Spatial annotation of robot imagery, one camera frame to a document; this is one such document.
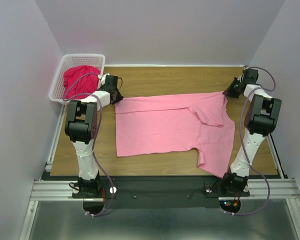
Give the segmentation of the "light pink t shirt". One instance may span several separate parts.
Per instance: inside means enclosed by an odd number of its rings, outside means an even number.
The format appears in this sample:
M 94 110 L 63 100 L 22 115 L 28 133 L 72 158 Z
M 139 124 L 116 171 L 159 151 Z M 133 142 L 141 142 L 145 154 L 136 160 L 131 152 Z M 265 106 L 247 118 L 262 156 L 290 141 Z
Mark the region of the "light pink t shirt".
M 116 155 L 197 149 L 197 167 L 222 178 L 235 138 L 227 103 L 221 91 L 124 98 L 115 104 Z

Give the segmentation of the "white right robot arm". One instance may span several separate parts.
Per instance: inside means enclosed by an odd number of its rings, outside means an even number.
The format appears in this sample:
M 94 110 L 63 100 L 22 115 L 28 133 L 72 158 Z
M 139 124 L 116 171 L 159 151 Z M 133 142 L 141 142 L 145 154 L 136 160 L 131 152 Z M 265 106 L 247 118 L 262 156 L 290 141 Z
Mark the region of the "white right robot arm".
M 270 76 L 273 82 L 272 89 L 265 89 L 257 83 L 259 70 Z M 237 99 L 241 95 L 246 97 L 239 121 L 239 125 L 244 127 L 239 130 L 241 147 L 220 182 L 221 192 L 225 195 L 245 191 L 250 170 L 257 172 L 253 168 L 253 160 L 262 142 L 275 130 L 282 107 L 281 99 L 268 94 L 275 88 L 276 81 L 268 70 L 252 66 L 245 68 L 242 75 L 235 77 L 223 92 L 228 98 Z

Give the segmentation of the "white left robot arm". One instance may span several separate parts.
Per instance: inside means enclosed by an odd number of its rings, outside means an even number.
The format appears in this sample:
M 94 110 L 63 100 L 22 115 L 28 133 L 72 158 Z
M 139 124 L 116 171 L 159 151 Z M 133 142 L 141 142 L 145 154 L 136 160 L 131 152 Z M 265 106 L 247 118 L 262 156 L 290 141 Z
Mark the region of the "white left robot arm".
M 95 198 L 105 193 L 95 158 L 95 142 L 102 122 L 103 107 L 114 105 L 124 98 L 118 86 L 118 80 L 122 78 L 108 73 L 102 76 L 94 92 L 68 96 L 70 90 L 89 75 L 86 73 L 76 80 L 62 98 L 68 103 L 64 131 L 74 146 L 79 166 L 77 182 L 69 184 L 77 198 Z

